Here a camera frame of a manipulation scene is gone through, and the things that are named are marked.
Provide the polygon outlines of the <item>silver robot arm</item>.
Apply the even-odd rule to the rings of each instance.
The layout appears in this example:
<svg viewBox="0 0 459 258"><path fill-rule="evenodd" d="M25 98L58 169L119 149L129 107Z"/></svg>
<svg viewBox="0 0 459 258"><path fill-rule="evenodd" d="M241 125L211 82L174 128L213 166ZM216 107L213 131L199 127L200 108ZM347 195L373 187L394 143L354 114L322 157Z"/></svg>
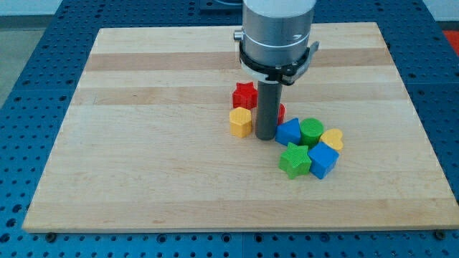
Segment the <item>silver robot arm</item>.
<svg viewBox="0 0 459 258"><path fill-rule="evenodd" d="M243 0L242 51L265 66L283 66L306 52L316 0Z"/></svg>

